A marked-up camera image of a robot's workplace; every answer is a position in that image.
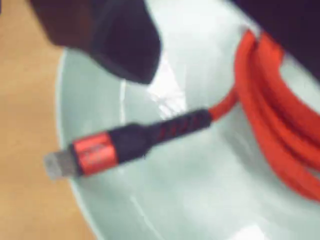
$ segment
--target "metal connector tip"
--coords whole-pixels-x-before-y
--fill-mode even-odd
[[[52,180],[79,175],[78,166],[69,150],[49,153],[43,161],[46,173]]]

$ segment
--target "light green bowl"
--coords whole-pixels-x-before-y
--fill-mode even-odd
[[[117,79],[64,52],[56,88],[61,147],[130,122],[152,123],[217,103],[234,82],[243,26],[218,0],[148,0],[163,53],[150,86]],[[308,104],[319,87],[287,57],[282,74]],[[105,240],[318,240],[319,204],[286,188],[260,153],[241,106],[210,129],[157,146],[145,159],[70,180]]]

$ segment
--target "table surface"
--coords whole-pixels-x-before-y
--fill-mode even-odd
[[[50,181],[42,158],[57,149],[52,46],[25,0],[0,15],[0,239],[94,239],[67,181]]]

